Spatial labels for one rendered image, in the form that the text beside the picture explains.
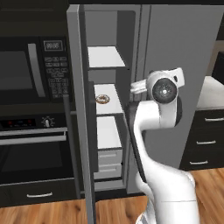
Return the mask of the grey freezer door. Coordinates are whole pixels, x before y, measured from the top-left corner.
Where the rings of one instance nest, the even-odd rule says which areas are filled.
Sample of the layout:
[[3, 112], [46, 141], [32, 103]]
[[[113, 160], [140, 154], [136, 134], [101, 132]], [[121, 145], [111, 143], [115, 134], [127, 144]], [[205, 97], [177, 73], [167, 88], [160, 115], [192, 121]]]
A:
[[88, 48], [86, 40], [85, 11], [83, 4], [71, 4], [66, 12], [73, 88], [80, 138], [83, 184], [86, 199], [87, 224], [96, 224], [95, 183], [89, 154], [88, 133]]

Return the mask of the black wall cupboard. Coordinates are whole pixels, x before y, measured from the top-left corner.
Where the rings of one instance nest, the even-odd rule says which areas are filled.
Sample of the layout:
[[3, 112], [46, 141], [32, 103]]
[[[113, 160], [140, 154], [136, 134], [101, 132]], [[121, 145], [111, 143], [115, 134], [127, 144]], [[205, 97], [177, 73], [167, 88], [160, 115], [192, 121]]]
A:
[[0, 37], [67, 33], [68, 0], [0, 0]]

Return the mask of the brown round frozen food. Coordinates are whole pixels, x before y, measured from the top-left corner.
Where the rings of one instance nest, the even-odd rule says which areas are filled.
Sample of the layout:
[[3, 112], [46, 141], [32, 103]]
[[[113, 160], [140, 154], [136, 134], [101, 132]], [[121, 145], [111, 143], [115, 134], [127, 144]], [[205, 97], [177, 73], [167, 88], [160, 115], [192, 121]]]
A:
[[110, 101], [110, 98], [106, 94], [99, 94], [96, 96], [95, 100], [99, 104], [107, 104]]

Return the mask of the black microwave oven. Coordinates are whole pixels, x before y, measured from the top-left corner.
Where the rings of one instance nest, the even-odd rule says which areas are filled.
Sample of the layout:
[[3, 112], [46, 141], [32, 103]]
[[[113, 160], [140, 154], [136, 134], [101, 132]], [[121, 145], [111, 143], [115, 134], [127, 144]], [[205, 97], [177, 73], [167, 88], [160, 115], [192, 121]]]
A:
[[[45, 90], [39, 97], [28, 45], [37, 48], [38, 64]], [[71, 94], [65, 37], [0, 37], [0, 105], [59, 103]]]

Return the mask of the grey fridge door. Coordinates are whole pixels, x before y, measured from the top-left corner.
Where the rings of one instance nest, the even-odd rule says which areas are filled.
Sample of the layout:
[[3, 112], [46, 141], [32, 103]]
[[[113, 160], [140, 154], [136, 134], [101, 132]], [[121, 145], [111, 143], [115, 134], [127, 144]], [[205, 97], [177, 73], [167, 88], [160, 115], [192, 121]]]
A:
[[173, 129], [146, 132], [147, 152], [154, 160], [179, 167], [200, 90], [224, 15], [222, 5], [153, 5], [145, 72], [183, 69], [179, 89], [183, 116]]

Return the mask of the grey freezer drawer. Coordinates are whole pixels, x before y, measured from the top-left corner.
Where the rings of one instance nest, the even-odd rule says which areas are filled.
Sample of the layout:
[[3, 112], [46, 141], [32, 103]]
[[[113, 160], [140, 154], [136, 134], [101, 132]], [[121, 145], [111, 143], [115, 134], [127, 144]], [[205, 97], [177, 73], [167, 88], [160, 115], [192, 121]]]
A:
[[123, 158], [122, 150], [101, 150], [98, 152], [99, 165], [120, 164]]
[[111, 166], [100, 167], [98, 172], [94, 173], [95, 179], [110, 179], [120, 177], [122, 173], [122, 166], [115, 164]]

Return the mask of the white freezer shelf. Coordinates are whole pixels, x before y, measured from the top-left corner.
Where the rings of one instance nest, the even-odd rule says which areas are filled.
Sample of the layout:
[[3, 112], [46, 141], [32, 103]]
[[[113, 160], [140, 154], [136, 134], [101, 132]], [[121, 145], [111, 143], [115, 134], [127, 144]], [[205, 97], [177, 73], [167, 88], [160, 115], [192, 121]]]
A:
[[95, 98], [97, 95], [108, 95], [110, 101], [107, 104], [96, 103], [96, 112], [98, 115], [121, 114], [121, 106], [116, 87], [114, 84], [98, 84], [94, 86]]
[[113, 116], [99, 116], [97, 118], [98, 149], [119, 148], [122, 146]]
[[115, 46], [89, 46], [87, 52], [90, 68], [125, 67]]

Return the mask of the black built-in oven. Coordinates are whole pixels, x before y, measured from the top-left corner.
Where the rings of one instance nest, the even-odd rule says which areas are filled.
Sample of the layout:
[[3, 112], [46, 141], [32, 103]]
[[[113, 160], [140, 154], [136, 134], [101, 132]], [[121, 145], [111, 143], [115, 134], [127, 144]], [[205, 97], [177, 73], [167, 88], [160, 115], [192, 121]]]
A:
[[[43, 125], [42, 118], [46, 116], [53, 118], [53, 127]], [[63, 135], [66, 141], [0, 145], [0, 185], [73, 176], [64, 114], [0, 117], [0, 140]]]

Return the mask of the silver oven knob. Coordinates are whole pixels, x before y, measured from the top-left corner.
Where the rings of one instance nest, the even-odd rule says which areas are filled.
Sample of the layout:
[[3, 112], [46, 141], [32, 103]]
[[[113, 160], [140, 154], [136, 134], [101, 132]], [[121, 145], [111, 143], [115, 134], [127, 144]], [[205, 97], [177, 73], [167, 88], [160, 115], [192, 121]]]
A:
[[46, 128], [51, 128], [54, 126], [54, 120], [50, 116], [43, 117], [42, 123]]

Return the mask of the grey side-by-side fridge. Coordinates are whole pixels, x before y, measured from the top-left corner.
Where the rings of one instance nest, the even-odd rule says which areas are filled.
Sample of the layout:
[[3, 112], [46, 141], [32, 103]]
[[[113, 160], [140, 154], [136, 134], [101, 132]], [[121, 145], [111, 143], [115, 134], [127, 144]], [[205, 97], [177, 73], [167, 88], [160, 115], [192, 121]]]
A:
[[[130, 93], [131, 82], [141, 80], [147, 75], [144, 70], [147, 58], [150, 14], [153, 5], [199, 4], [178, 2], [175, 4], [146, 5], [84, 5], [87, 47], [115, 46], [125, 62], [125, 67], [90, 68], [87, 53], [88, 133], [90, 137], [88, 148], [93, 176], [98, 165], [96, 113], [95, 105], [92, 102], [94, 98], [93, 86], [95, 84], [114, 84], [122, 106], [134, 100], [134, 95]], [[137, 186], [134, 182], [134, 177], [137, 173], [137, 165], [130, 146], [128, 130], [123, 120], [118, 122], [117, 129], [123, 149], [122, 179], [106, 179], [101, 185], [97, 185], [94, 181], [94, 190], [109, 191], [116, 188], [124, 188], [128, 193], [135, 193]]]

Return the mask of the black drawer under oven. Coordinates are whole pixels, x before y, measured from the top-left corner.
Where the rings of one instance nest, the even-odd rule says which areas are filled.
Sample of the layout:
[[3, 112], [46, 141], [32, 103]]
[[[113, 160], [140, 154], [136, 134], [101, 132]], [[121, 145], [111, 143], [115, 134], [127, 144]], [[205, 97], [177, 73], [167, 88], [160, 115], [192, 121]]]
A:
[[[51, 197], [30, 199], [26, 194], [52, 192]], [[0, 207], [15, 207], [64, 200], [76, 200], [74, 179], [30, 182], [17, 185], [0, 185]]]

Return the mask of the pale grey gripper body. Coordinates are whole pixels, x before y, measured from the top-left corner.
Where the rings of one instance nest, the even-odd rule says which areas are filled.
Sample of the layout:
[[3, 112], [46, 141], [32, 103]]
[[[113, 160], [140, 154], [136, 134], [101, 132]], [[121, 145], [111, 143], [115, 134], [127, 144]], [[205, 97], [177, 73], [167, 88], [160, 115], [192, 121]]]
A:
[[141, 94], [147, 91], [146, 80], [140, 80], [137, 82], [133, 82], [130, 85], [130, 92], [134, 95]]

